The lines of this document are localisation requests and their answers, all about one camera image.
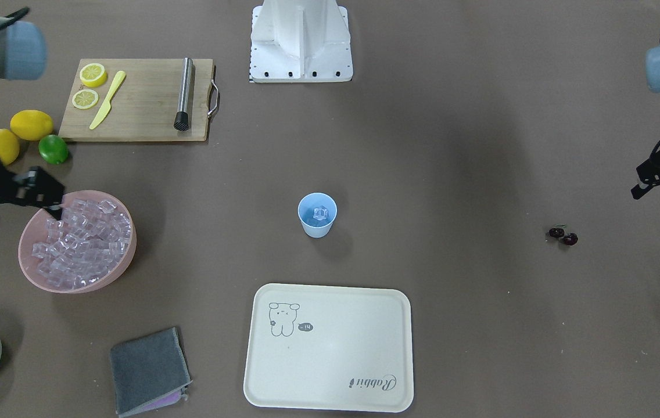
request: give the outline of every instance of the pink bowl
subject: pink bowl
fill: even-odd
[[[114,198],[113,196],[99,192],[96,190],[81,190],[78,192],[67,193],[64,195],[62,201],[62,207],[68,207],[72,204],[74,199],[91,199],[94,201],[101,201],[102,199],[110,199],[118,206],[118,210],[122,211],[128,219],[131,219],[131,214],[129,214],[126,206],[123,206],[120,200]],[[25,225],[25,230],[20,236],[20,244],[17,245],[17,261],[20,262],[20,268],[23,271],[30,283],[38,286],[41,289],[46,291],[52,291],[54,293],[85,293],[88,291],[94,291],[99,288],[105,287],[116,280],[128,265],[131,264],[131,259],[134,258],[134,251],[137,247],[137,230],[134,228],[134,220],[131,219],[131,244],[129,244],[128,249],[126,249],[123,258],[118,262],[118,264],[110,271],[107,275],[100,278],[99,281],[85,287],[74,290],[60,290],[46,285],[46,278],[41,276],[38,273],[38,264],[40,264],[41,259],[33,257],[33,244],[45,241],[48,233],[46,232],[46,219],[49,219],[51,215],[48,212],[40,209],[38,212],[30,218],[28,225]]]

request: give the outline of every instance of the wooden cutting board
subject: wooden cutting board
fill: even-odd
[[[79,76],[80,70],[90,63],[103,64],[107,80],[101,87],[92,88],[100,96],[98,104],[80,110],[72,105],[72,96],[88,88],[81,83]],[[193,59],[193,64],[191,129],[180,132],[174,129],[173,122],[178,111],[183,59],[80,59],[59,136],[71,141],[206,140],[214,61]],[[105,98],[110,82],[121,70],[126,71],[126,79],[110,101],[109,114],[98,127],[90,129],[90,122]]]

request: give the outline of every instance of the yellow plastic knife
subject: yellow plastic knife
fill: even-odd
[[[113,77],[113,82],[110,83],[110,88],[107,90],[107,95],[105,95],[105,98],[102,101],[102,104],[100,105],[100,109],[98,110],[95,119],[93,119],[92,124],[90,124],[90,129],[95,129],[110,112],[110,100],[113,98],[113,95],[115,95],[115,93],[117,92],[118,87],[121,87],[121,83],[125,78],[126,78],[125,71],[118,71],[116,73],[116,76]]]

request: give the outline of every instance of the ice cube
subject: ice cube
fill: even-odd
[[[128,244],[131,242],[131,228],[126,228],[121,232],[120,238],[118,238],[119,243]]]
[[[46,238],[46,242],[49,244],[54,244],[56,241],[61,240],[62,231],[61,230],[49,230],[49,235]]]
[[[110,222],[110,220],[113,219],[113,214],[105,214],[105,212],[100,212],[97,216],[97,219],[103,222]]]
[[[57,221],[54,218],[46,219],[46,230],[60,230],[64,222]]]
[[[38,273],[45,278],[49,277],[51,274],[51,262],[49,259],[45,259],[38,264]]]
[[[85,226],[81,228],[81,230],[83,231],[82,234],[83,238],[87,238],[88,236],[95,235],[94,233],[95,225],[93,225],[93,222],[88,222],[87,224],[85,224]]]
[[[59,289],[61,290],[74,290],[75,288],[75,282],[74,282],[74,277],[65,277],[62,283],[59,285]]]
[[[72,204],[69,206],[72,211],[83,211],[88,202],[82,199],[74,199]]]
[[[116,204],[109,199],[102,199],[100,201],[100,204],[98,204],[98,207],[100,211],[102,211],[104,214],[112,214],[113,211],[116,209]]]
[[[99,260],[92,264],[91,272],[96,276],[105,276],[107,275],[107,263],[105,260]]]
[[[62,285],[64,278],[61,275],[58,275],[56,271],[52,271],[51,274],[46,279],[46,284],[51,287],[59,287]]]
[[[313,218],[318,220],[318,221],[324,221],[328,217],[328,209],[327,207],[320,206],[320,207],[315,207],[314,209],[314,216]]]
[[[49,254],[53,255],[54,257],[58,257],[58,256],[62,255],[62,253],[66,249],[67,249],[67,247],[65,247],[64,244],[62,244],[61,241],[56,241],[56,242],[54,242],[54,244],[51,244],[48,247]]]
[[[100,259],[100,253],[98,250],[87,251],[82,255],[82,261],[87,264],[95,264]]]
[[[102,250],[107,248],[107,243],[105,243],[103,240],[90,240],[90,249],[92,250]]]
[[[107,225],[105,222],[103,222],[100,219],[96,219],[95,224],[93,225],[93,228],[90,230],[90,235],[95,236],[95,235],[100,235],[103,231],[107,230]]]
[[[114,243],[115,241],[118,241],[118,238],[121,238],[121,233],[114,229],[107,235],[106,240],[109,243]]]
[[[64,209],[64,210],[62,211],[62,221],[63,221],[64,223],[66,223],[66,224],[70,224],[70,223],[71,223],[71,222],[69,222],[70,219],[71,219],[72,217],[76,217],[76,216],[77,216],[77,215],[75,214],[75,212],[74,212],[72,209],[70,209],[70,208]]]
[[[85,253],[85,251],[88,251],[89,249],[90,249],[90,241],[89,240],[82,241],[77,246],[77,254],[81,256],[83,253]]]
[[[81,239],[77,236],[74,235],[73,233],[68,233],[60,243],[62,243],[63,246],[65,246],[67,249],[75,249],[77,246],[80,244]]]
[[[125,244],[121,241],[109,244],[110,253],[114,255],[123,255],[125,252]]]
[[[100,224],[97,225],[97,228],[99,231],[96,235],[99,236],[101,240],[107,240],[110,236],[110,233],[114,231],[114,229],[111,228],[107,222],[100,222]]]
[[[113,228],[118,232],[124,230],[128,225],[125,222],[125,218],[121,214],[117,214],[110,219],[110,224],[113,225]]]
[[[88,224],[88,218],[84,214],[78,214],[77,217],[74,220],[75,222],[72,224],[72,227],[78,227],[82,228],[85,225]]]
[[[49,246],[46,243],[33,244],[33,257],[44,259],[49,255]]]
[[[77,248],[67,248],[61,256],[67,257],[67,260],[71,260],[72,262],[80,261],[83,258],[83,252],[79,251],[79,248],[79,244],[77,245]]]
[[[72,259],[66,254],[56,257],[56,259],[51,262],[51,268],[54,270],[61,270],[62,272],[67,272],[71,266]]]

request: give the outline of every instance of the lemon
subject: lemon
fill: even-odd
[[[9,129],[24,140],[40,140],[53,132],[53,121],[43,111],[23,110],[12,117]]]
[[[20,154],[20,142],[9,129],[0,129],[0,161],[11,164]]]
[[[87,64],[80,70],[80,81],[87,87],[101,87],[107,80],[107,73],[102,64]]]
[[[90,109],[98,101],[98,93],[95,90],[86,88],[75,93],[72,97],[72,105],[78,109]]]

